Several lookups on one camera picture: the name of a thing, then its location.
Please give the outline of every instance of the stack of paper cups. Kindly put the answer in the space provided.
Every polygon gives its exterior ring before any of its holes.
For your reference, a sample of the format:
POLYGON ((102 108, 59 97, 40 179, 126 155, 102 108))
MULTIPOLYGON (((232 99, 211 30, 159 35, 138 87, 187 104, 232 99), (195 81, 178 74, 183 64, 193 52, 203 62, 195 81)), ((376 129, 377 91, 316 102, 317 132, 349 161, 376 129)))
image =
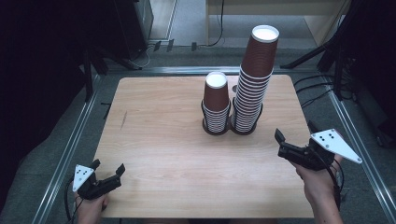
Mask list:
POLYGON ((203 128, 207 133, 219 135, 228 131, 231 103, 227 77, 223 73, 212 72, 206 76, 201 107, 204 113, 203 128))
POLYGON ((254 27, 240 66, 236 96, 233 99, 231 128, 249 134, 262 113, 262 100, 274 69, 279 31, 268 25, 254 27))

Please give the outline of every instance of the aluminum rail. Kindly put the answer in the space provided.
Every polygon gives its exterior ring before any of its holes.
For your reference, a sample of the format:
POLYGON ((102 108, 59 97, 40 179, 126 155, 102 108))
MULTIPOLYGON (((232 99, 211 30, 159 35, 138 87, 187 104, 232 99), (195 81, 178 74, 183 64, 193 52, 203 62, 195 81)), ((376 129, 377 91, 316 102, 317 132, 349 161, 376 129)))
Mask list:
MULTIPOLYGON (((178 66, 178 67, 152 67, 145 68, 143 70, 123 72, 123 74, 131 76, 146 76, 146 75, 157 75, 157 76, 205 76, 210 72, 223 72, 226 75, 238 75, 239 66, 178 66)), ((295 73, 317 73, 317 70, 313 70, 312 67, 302 67, 293 70, 281 69, 279 66, 274 67, 273 74, 295 74, 295 73)))
MULTIPOLYGON (((96 75, 93 81, 93 86, 98 87, 100 86, 101 82, 102 79, 100 78, 100 76, 96 75)), ((70 161, 76 150, 79 138, 81 137, 81 133, 84 130, 89 115, 91 114, 91 110, 95 102, 96 96, 97 96, 97 91, 93 93, 90 101, 85 103, 84 107, 81 110, 81 113, 78 117, 78 121, 64 149, 64 153, 58 163, 58 166, 56 167, 52 179, 47 185, 43 199, 41 200, 41 203, 38 206, 38 209, 35 213, 35 217, 32 221, 32 223, 34 224, 42 224, 42 223, 46 223, 47 221, 47 217, 50 213, 50 209, 58 194, 59 188, 61 187, 62 182, 64 181, 65 173, 67 171, 67 168, 69 167, 70 161)))
MULTIPOLYGON (((327 77, 323 78, 326 82, 330 82, 327 77)), ((351 119, 347 113, 344 102, 340 102, 334 92, 329 93, 332 104, 340 118, 341 122, 346 129, 346 133, 352 142, 353 148, 361 156, 363 162, 361 164, 364 173, 366 173, 368 180, 370 181, 376 197, 384 210, 385 216, 389 223, 396 223, 396 205, 393 197, 390 193, 389 188, 385 184, 381 174, 378 172, 373 160, 371 159, 370 153, 365 147, 361 137, 351 119)))

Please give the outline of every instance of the brown paper cup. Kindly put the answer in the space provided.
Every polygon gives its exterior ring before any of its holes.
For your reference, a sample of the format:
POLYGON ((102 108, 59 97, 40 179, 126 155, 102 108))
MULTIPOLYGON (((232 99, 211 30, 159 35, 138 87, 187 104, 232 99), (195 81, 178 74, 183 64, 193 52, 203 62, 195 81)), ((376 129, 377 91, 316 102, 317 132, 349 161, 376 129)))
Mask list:
POLYGON ((206 76, 204 105, 214 112, 223 111, 230 102, 227 77, 221 72, 211 72, 206 76))
POLYGON ((241 64, 245 73, 252 77, 266 77, 272 73, 278 37, 279 31, 273 26, 253 28, 241 64))

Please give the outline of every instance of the hand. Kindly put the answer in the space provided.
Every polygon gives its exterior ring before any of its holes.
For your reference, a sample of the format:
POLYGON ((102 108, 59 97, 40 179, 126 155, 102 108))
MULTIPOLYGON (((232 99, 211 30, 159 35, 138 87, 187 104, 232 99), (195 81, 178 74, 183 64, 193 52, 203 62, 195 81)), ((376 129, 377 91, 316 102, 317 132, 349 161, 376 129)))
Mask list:
MULTIPOLYGON (((334 159, 341 162, 342 157, 335 155, 334 159)), ((304 181, 304 193, 311 204, 317 223, 342 223, 338 207, 334 199, 334 183, 327 170, 313 171, 296 163, 291 163, 296 168, 296 173, 304 181)), ((335 174, 340 167, 336 162, 331 168, 335 174)))
POLYGON ((107 194, 94 200, 84 200, 75 193, 76 206, 78 206, 78 224, 98 224, 101 220, 101 213, 108 205, 107 194))

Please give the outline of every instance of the wooden table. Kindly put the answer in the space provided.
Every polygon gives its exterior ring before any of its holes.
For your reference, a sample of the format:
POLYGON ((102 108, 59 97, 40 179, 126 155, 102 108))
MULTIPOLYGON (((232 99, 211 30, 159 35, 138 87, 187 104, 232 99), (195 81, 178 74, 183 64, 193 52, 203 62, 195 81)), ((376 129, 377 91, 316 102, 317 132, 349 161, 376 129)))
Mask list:
MULTIPOLYGON (((230 97, 237 76, 228 76, 230 97)), ((277 156, 309 131, 290 77, 274 75, 251 135, 202 128, 205 77, 127 77, 120 81, 95 158, 103 179, 124 163, 122 186, 104 217, 312 217, 303 181, 277 156)))

